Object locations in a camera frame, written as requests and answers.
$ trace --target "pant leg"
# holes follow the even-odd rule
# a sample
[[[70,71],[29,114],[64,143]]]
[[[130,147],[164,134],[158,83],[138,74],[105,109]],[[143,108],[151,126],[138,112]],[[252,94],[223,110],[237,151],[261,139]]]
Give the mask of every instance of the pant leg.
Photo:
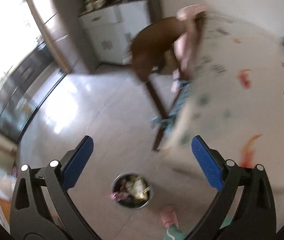
[[[181,233],[176,225],[170,225],[166,230],[164,240],[183,240],[187,235]]]

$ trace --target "wooden chair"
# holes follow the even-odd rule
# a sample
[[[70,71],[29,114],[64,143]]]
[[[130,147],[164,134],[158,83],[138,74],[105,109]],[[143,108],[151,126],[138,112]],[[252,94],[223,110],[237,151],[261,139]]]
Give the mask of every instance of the wooden chair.
[[[149,91],[151,98],[160,114],[162,119],[169,118],[169,111],[166,111],[161,99],[156,93],[154,86],[149,80],[149,75],[152,72],[152,68],[163,54],[167,50],[173,51],[173,43],[186,32],[186,26],[184,22],[177,20],[175,17],[165,18],[157,21],[144,30],[142,30],[133,40],[131,46],[132,52],[132,68],[137,74],[138,78],[145,83],[147,90]],[[180,70],[180,63],[175,57],[177,67]],[[157,151],[158,146],[163,137],[165,128],[159,127],[153,150]]]

